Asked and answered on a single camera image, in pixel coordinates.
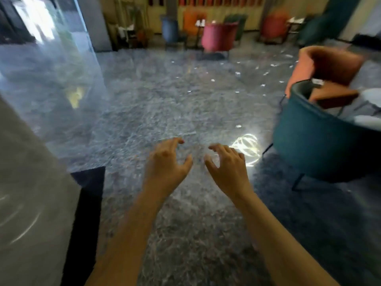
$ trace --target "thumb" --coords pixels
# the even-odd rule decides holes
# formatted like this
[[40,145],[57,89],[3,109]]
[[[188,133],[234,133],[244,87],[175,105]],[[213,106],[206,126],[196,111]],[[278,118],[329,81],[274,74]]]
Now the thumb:
[[214,173],[217,170],[217,167],[214,164],[214,162],[212,161],[212,158],[210,157],[210,155],[205,154],[205,156],[204,156],[204,162],[205,162],[205,165],[206,165],[206,167],[208,169],[208,172],[213,177]]
[[182,165],[182,167],[185,169],[186,174],[189,173],[189,171],[191,170],[192,166],[193,166],[193,158],[192,158],[192,155],[189,154],[187,156],[187,158],[185,159],[185,162]]

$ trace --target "person's right hand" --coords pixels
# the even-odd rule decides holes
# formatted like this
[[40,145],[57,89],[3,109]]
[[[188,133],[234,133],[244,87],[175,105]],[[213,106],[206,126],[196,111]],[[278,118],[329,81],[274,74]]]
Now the person's right hand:
[[211,144],[209,149],[218,153],[219,168],[208,154],[204,156],[205,165],[217,186],[231,200],[241,198],[245,192],[252,191],[243,153],[219,143]]

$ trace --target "gray marble floor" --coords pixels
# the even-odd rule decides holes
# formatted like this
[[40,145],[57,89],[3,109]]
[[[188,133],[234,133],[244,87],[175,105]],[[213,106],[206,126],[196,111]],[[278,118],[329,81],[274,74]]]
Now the gray marble floor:
[[[271,142],[298,48],[264,46],[252,33],[229,61],[164,51],[159,36],[148,50],[96,56],[55,48],[0,47],[0,90],[69,171],[106,166],[98,255],[140,190],[152,146],[180,135],[186,143],[178,158],[192,153],[194,166],[157,217],[139,285],[271,284],[241,215],[202,157],[212,142],[250,140],[251,152]],[[254,190],[342,285],[380,282],[379,175],[345,185],[306,178],[297,194],[290,188],[298,172],[275,151],[248,158]]]

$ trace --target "forearm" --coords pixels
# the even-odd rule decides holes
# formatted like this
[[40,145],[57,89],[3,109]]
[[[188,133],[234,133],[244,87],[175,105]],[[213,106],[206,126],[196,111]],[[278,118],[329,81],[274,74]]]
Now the forearm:
[[143,189],[126,213],[106,253],[95,264],[86,286],[136,284],[147,240],[164,199]]
[[257,243],[278,286],[338,285],[271,214],[252,189],[234,203],[242,212],[250,236]]

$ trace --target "person's left hand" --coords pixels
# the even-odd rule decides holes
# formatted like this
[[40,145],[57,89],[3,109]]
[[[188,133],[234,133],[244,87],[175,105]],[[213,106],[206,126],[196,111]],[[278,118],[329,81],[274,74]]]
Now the person's left hand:
[[188,175],[193,165],[192,155],[179,165],[176,161],[177,144],[183,144],[182,138],[172,138],[158,144],[150,153],[145,168],[143,189],[168,197]]

